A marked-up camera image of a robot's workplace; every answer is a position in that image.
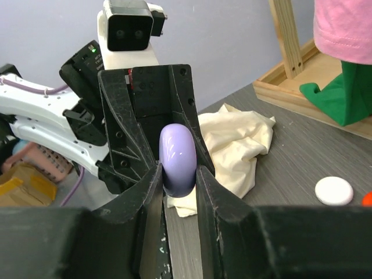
camera lens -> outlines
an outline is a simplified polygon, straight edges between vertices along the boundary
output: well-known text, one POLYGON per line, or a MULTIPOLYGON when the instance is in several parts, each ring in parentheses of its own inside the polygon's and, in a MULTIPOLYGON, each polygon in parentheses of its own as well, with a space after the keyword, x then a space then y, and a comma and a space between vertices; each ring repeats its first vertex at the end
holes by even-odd
POLYGON ((134 36, 136 39, 142 39, 144 36, 144 33, 141 30, 137 30, 136 32, 134 32, 134 36))
POLYGON ((124 39, 124 37, 125 37, 125 32, 123 30, 117 30, 116 31, 116 38, 124 39))

cream cloth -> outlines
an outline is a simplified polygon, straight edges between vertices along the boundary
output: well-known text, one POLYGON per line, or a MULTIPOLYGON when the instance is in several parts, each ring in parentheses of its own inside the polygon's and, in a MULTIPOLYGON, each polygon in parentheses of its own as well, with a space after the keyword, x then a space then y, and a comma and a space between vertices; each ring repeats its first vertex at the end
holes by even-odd
MULTIPOLYGON (((214 167, 216 180, 239 198, 255 186, 258 154, 269 152, 275 117, 242 112, 224 104, 216 113, 199 115, 199 124, 214 167)), ((183 198, 167 197, 168 208, 180 217, 197 214, 195 188, 183 198)))

gray table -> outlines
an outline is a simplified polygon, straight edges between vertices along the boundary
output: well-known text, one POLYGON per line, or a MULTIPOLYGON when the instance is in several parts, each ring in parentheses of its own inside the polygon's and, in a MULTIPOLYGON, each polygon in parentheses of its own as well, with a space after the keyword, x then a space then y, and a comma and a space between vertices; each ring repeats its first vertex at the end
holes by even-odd
MULTIPOLYGON (((352 204, 360 204, 363 195, 372 191, 371 141, 259 101, 252 86, 203 112, 215 112, 224 102, 277 120, 271 150, 258 159, 256 186, 244 198, 249 205, 321 205, 314 186, 326 176, 339 176, 352 184, 352 204)), ((166 217, 174 278, 202 278, 196 216, 182 219, 172 208, 166 210, 166 217)))

pink fabric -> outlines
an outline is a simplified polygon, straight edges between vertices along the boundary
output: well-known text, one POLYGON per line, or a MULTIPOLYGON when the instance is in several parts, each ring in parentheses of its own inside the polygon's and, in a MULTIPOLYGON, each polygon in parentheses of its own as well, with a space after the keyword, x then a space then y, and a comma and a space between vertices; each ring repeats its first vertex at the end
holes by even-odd
POLYGON ((314 40, 324 54, 372 65, 372 0, 315 0, 314 40))

green costume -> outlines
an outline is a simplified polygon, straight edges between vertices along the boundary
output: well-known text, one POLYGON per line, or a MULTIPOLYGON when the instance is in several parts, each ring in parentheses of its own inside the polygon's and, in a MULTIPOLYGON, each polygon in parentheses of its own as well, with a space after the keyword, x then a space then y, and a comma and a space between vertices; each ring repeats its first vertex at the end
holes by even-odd
POLYGON ((302 94, 340 126, 372 114, 372 65, 341 62, 342 74, 323 90, 315 83, 300 86, 302 94))

